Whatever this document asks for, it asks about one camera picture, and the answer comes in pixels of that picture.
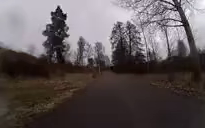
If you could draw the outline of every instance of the road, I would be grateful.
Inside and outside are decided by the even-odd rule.
[[[29,128],[205,128],[205,107],[149,85],[146,76],[105,73]]]

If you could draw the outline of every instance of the bare tree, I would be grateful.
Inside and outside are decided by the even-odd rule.
[[[85,47],[85,57],[87,59],[92,58],[93,54],[94,54],[93,47],[89,42],[87,42]]]
[[[99,73],[101,73],[101,66],[103,63],[105,49],[101,42],[96,42],[94,49],[95,49],[95,60],[98,67],[98,71]]]
[[[29,45],[27,52],[28,52],[29,54],[31,54],[31,55],[34,55],[35,52],[36,52],[35,46],[34,46],[33,44]]]
[[[199,55],[185,10],[194,9],[194,0],[118,0],[122,7],[131,9],[143,25],[158,24],[166,27],[184,27],[193,60],[194,80],[201,80]]]

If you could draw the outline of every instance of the tree branch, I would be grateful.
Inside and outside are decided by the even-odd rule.
[[[172,25],[172,24],[161,24],[161,23],[157,23],[160,26],[165,26],[165,27],[183,27],[183,24],[177,24],[177,25]]]
[[[151,23],[154,23],[154,22],[157,22],[157,23],[158,23],[158,22],[162,22],[162,21],[175,21],[175,22],[180,22],[180,23],[182,23],[181,20],[172,19],[172,18],[166,18],[166,19],[148,21],[148,23],[145,23],[145,24],[151,24]]]
[[[176,7],[173,3],[166,1],[166,0],[160,0],[160,2],[166,3],[168,5],[172,5],[173,7]]]

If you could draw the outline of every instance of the evergreen tree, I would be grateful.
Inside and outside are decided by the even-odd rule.
[[[52,62],[53,59],[58,63],[65,62],[63,53],[66,51],[66,43],[64,39],[69,37],[66,20],[67,14],[63,13],[60,6],[57,6],[56,10],[51,12],[52,23],[47,24],[46,30],[43,31],[43,35],[47,37],[43,46],[47,51],[49,62]]]
[[[83,59],[84,59],[84,54],[85,54],[85,45],[86,45],[86,40],[80,36],[79,41],[77,42],[78,48],[77,48],[77,64],[78,65],[83,65]]]
[[[114,65],[124,65],[127,62],[128,45],[125,36],[125,26],[122,22],[114,24],[110,42],[112,45],[112,62]]]
[[[187,56],[187,48],[182,40],[178,41],[177,51],[178,51],[179,57],[186,57]]]

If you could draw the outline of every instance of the tree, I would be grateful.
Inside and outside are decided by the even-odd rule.
[[[185,10],[192,9],[193,0],[118,0],[122,7],[131,9],[142,24],[166,27],[184,27],[193,60],[194,80],[201,79],[198,51]]]
[[[64,42],[65,38],[68,38],[67,34],[69,27],[65,21],[67,14],[64,14],[61,7],[57,6],[55,12],[51,12],[51,24],[46,25],[46,30],[43,31],[43,35],[47,37],[47,40],[43,43],[46,49],[49,62],[52,62],[53,56],[58,63],[64,63],[63,52],[66,48]]]
[[[99,69],[99,73],[101,72],[101,67],[104,64],[104,46],[101,42],[96,42],[94,46],[95,51],[95,62]]]
[[[186,57],[187,56],[187,48],[182,40],[178,41],[177,51],[178,51],[179,57]]]
[[[85,54],[85,45],[86,45],[86,40],[80,36],[79,40],[77,42],[78,48],[77,48],[77,65],[83,65],[83,59],[84,59],[84,54]]]
[[[132,63],[132,53],[136,53],[141,51],[141,37],[140,37],[140,32],[137,29],[136,25],[131,23],[130,21],[127,21],[125,25],[125,35],[126,35],[126,40],[128,43],[128,52],[129,52],[129,62]]]
[[[89,58],[92,58],[93,57],[93,54],[94,54],[94,51],[93,51],[93,47],[92,47],[92,45],[90,44],[90,43],[86,43],[86,47],[85,47],[85,57],[87,58],[87,59],[89,59]]]
[[[117,22],[111,32],[110,42],[112,45],[112,62],[114,65],[124,65],[127,62],[128,45],[125,35],[125,26],[122,22]]]

